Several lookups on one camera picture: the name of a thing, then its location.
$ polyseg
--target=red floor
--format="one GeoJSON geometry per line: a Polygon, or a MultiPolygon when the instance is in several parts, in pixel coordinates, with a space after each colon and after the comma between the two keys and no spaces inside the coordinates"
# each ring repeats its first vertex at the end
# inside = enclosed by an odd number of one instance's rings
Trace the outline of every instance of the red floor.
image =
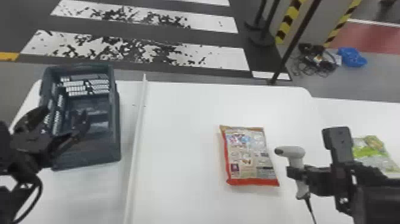
{"type": "Polygon", "coordinates": [[[400,28],[347,22],[329,48],[400,55],[400,28]]]}

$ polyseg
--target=food package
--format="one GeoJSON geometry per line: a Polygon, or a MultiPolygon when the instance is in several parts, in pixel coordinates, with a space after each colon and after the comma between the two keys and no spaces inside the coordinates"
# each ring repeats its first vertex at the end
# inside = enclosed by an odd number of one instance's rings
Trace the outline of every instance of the food package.
{"type": "Polygon", "coordinates": [[[383,173],[400,173],[400,168],[391,159],[384,143],[374,135],[353,139],[353,155],[365,166],[379,168],[383,173]]]}
{"type": "Polygon", "coordinates": [[[261,127],[221,125],[220,129],[228,184],[279,186],[261,127]]]}

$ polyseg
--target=blue object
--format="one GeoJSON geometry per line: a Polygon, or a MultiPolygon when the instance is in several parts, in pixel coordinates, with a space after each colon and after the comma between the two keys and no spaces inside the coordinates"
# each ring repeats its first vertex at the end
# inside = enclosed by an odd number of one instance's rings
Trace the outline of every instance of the blue object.
{"type": "Polygon", "coordinates": [[[358,68],[368,63],[355,48],[339,48],[337,54],[342,56],[343,63],[349,67],[358,68]]]}

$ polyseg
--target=plastic crate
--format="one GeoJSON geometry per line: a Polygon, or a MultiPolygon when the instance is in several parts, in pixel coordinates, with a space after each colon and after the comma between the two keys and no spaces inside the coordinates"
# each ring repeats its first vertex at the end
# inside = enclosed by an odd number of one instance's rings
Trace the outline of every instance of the plastic crate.
{"type": "Polygon", "coordinates": [[[52,170],[121,160],[120,100],[111,66],[79,63],[48,67],[39,94],[39,104],[50,110],[43,122],[52,135],[70,130],[83,110],[91,122],[85,137],[61,154],[52,170]]]}

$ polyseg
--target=black cable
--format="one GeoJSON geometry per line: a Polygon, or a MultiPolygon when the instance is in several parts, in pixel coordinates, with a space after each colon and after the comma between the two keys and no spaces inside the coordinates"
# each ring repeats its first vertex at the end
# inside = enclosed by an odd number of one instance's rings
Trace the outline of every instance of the black cable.
{"type": "Polygon", "coordinates": [[[43,183],[39,178],[37,178],[37,184],[38,184],[37,194],[36,194],[35,199],[32,201],[32,203],[29,205],[29,207],[24,211],[24,213],[18,219],[14,220],[12,222],[12,224],[18,224],[22,220],[24,220],[25,217],[32,211],[32,209],[34,208],[36,203],[39,201],[40,197],[42,196],[42,191],[43,191],[43,183]]]}
{"type": "Polygon", "coordinates": [[[314,216],[313,208],[311,207],[310,197],[304,198],[305,204],[307,205],[308,211],[310,211],[312,221],[314,224],[317,224],[317,221],[314,216]]]}

